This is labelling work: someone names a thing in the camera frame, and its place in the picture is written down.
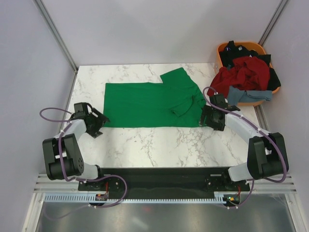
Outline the green t shirt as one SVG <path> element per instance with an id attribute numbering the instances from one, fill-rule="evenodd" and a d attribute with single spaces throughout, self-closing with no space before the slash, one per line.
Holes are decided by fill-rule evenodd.
<path id="1" fill-rule="evenodd" d="M 108 128 L 196 128 L 206 101 L 184 68 L 161 83 L 107 83 L 103 113 Z"/>

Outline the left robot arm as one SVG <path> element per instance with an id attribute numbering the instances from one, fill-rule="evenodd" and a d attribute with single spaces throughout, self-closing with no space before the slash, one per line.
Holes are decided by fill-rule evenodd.
<path id="1" fill-rule="evenodd" d="M 96 139 L 102 135 L 100 131 L 110 120 L 87 102 L 74 105 L 74 113 L 65 122 L 67 125 L 60 133 L 42 143 L 46 174 L 50 180 L 67 182 L 89 181 L 95 190 L 106 185 L 106 178 L 99 174 L 98 165 L 84 162 L 78 146 L 83 134 Z"/>

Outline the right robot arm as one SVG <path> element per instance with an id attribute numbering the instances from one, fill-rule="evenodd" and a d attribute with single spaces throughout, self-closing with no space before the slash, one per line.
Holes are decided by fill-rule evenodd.
<path id="1" fill-rule="evenodd" d="M 228 168 L 228 174 L 221 178 L 222 187 L 233 190 L 242 180 L 283 182 L 289 170 L 284 137 L 255 125 L 237 106 L 229 106 L 223 94 L 211 96 L 207 103 L 202 109 L 200 125 L 215 131 L 228 127 L 248 145 L 247 161 Z"/>

